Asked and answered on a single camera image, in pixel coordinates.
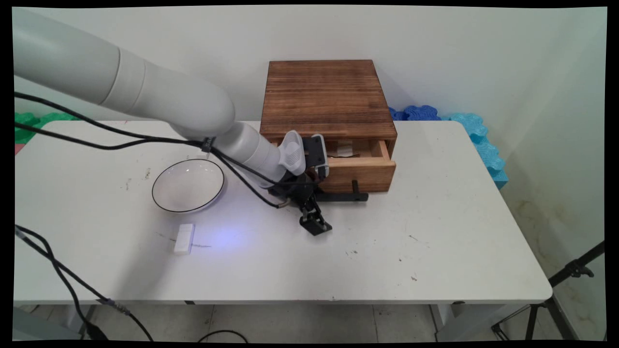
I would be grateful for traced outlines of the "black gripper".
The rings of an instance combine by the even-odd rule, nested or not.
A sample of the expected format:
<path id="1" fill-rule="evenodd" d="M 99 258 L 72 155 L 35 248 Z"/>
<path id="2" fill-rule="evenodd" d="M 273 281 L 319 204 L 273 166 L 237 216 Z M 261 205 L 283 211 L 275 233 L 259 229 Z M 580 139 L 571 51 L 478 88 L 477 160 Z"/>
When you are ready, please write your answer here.
<path id="1" fill-rule="evenodd" d="M 293 177 L 269 188 L 269 194 L 281 199 L 280 204 L 302 204 L 300 225 L 312 236 L 332 231 L 332 225 L 322 216 L 315 191 L 321 181 L 310 177 Z"/>

